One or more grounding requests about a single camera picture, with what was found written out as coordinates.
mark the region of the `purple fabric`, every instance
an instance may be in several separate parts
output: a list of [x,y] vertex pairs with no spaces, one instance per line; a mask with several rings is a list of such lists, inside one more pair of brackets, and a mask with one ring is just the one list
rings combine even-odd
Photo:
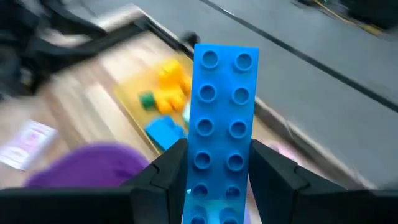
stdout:
[[83,146],[33,175],[26,187],[117,187],[149,162],[136,150],[115,142]]

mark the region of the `blue lego brick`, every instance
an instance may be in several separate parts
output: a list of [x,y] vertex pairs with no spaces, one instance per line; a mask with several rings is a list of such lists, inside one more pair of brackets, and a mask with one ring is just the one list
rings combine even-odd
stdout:
[[195,45],[184,224],[243,223],[258,56]]
[[187,137],[181,126],[175,124],[170,116],[153,120],[144,130],[161,151],[168,150],[180,138]]

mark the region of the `wooden surface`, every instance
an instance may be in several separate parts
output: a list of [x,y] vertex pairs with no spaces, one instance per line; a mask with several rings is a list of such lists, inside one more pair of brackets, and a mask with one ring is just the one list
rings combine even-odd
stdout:
[[[122,24],[141,13],[139,9],[132,7],[99,24],[114,27],[115,24]],[[50,39],[53,42],[74,44],[63,37]],[[159,153],[142,137],[141,130],[116,99],[114,87],[173,56],[175,52],[168,45],[155,35],[145,33],[120,43],[96,58],[55,74],[35,97],[1,103],[0,144],[12,138],[29,119],[57,129],[58,136],[26,172],[0,164],[0,188],[21,186],[33,173],[48,167],[78,146],[95,141],[123,142],[153,161]],[[254,118],[252,136],[264,144],[276,142],[280,146],[286,146],[300,160],[301,165],[322,174],[257,118]],[[260,223],[250,190],[248,207],[252,223]]]

